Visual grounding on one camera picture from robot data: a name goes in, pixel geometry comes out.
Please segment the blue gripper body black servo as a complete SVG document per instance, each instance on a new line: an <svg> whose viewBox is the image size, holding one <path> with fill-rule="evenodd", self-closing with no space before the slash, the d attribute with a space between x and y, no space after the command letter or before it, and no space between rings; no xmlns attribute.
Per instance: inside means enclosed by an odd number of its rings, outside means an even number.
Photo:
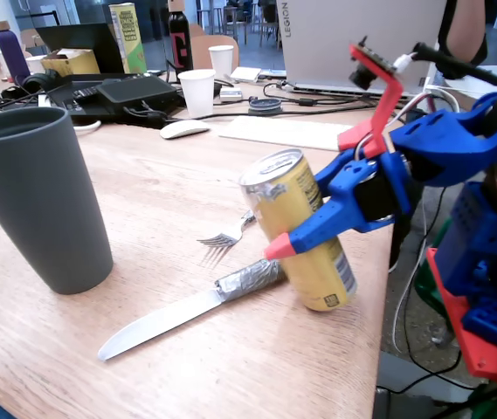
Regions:
<svg viewBox="0 0 497 419"><path fill-rule="evenodd" d="M380 229L414 211L415 181L402 153L383 153L357 161L347 151L341 158L337 202L342 231Z"/></svg>

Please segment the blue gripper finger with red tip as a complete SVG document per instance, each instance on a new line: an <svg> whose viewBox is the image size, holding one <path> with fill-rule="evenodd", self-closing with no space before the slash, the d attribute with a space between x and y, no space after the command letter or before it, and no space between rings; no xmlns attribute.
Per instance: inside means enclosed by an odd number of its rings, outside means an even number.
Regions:
<svg viewBox="0 0 497 419"><path fill-rule="evenodd" d="M304 223L280 234L265 249L266 259L284 259L311 251L358 225L358 205L353 196L332 196Z"/></svg>
<svg viewBox="0 0 497 419"><path fill-rule="evenodd" d="M339 153L324 169L314 176L321 193L321 198L333 197L357 202L355 187L361 181L360 175L352 166L354 150L348 149Z"/></svg>

